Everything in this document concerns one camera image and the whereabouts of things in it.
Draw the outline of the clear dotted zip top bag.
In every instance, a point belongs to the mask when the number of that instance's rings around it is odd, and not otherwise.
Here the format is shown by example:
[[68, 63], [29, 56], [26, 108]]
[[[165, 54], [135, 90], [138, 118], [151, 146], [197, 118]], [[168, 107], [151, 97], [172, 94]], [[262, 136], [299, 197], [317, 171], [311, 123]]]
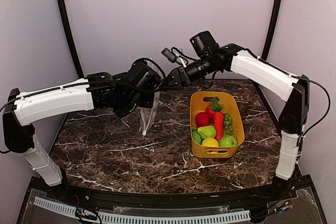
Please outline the clear dotted zip top bag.
[[[148, 64], [153, 70], [155, 70], [161, 77], [161, 82], [165, 78], [165, 73], [161, 69], [161, 67], [152, 59], [152, 58], [140, 58], [139, 61], [142, 60]], [[139, 99], [139, 109], [140, 109], [140, 128], [139, 131], [142, 133], [142, 136], [146, 136], [152, 127], [157, 109], [159, 106], [159, 96], [160, 91], [159, 86], [157, 86], [156, 91], [152, 94], [142, 94]]]

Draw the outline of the yellow plastic basket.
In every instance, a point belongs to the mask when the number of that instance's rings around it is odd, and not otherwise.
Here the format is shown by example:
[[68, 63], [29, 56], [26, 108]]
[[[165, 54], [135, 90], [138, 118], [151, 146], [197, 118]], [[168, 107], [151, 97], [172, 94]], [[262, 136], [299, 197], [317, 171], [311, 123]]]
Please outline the yellow plastic basket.
[[192, 152], [199, 158], [231, 158], [245, 139], [237, 103], [228, 93], [192, 94], [190, 125]]

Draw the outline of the orange toy carrot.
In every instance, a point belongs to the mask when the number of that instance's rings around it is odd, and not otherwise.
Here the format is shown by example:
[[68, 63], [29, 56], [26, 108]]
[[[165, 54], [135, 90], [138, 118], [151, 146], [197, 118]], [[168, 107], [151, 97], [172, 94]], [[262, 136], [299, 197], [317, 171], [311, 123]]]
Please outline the orange toy carrot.
[[214, 127], [216, 129], [217, 135], [216, 139], [219, 141], [223, 137], [223, 121], [224, 115], [222, 112], [216, 112], [213, 117]]

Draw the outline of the green toy chayote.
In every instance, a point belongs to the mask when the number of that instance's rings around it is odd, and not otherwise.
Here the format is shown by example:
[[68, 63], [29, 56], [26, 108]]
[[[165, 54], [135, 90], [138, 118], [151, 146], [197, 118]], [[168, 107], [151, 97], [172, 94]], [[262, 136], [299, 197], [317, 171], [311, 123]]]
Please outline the green toy chayote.
[[197, 132], [202, 139], [215, 138], [217, 135], [216, 129], [213, 125], [199, 127]]

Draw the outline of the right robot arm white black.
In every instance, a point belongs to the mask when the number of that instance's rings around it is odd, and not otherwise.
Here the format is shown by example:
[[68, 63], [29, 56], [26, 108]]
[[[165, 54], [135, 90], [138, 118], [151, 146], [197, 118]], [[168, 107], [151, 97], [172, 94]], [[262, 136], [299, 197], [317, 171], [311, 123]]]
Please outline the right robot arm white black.
[[269, 197], [280, 199], [288, 191], [284, 180], [293, 175], [301, 152], [309, 111], [310, 86], [307, 77], [288, 73], [236, 44], [220, 47], [216, 42], [210, 45], [198, 42], [194, 49], [200, 59], [186, 67], [173, 69], [161, 84], [162, 90], [182, 90], [210, 73], [227, 70], [258, 83], [285, 101], [278, 119], [281, 147], [276, 176], [281, 179], [268, 187]]

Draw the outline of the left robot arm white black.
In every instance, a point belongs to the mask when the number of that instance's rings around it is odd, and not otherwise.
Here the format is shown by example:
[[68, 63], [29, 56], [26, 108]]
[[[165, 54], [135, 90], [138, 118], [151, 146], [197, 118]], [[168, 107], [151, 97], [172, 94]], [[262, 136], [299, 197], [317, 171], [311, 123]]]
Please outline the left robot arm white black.
[[69, 201], [74, 197], [74, 189], [65, 182], [60, 167], [40, 144], [33, 123], [69, 112], [104, 108], [112, 108], [122, 118], [141, 105], [152, 105], [154, 89], [160, 80], [146, 70], [115, 76], [101, 72], [34, 92], [13, 89], [1, 107], [7, 151], [23, 157], [61, 200]]

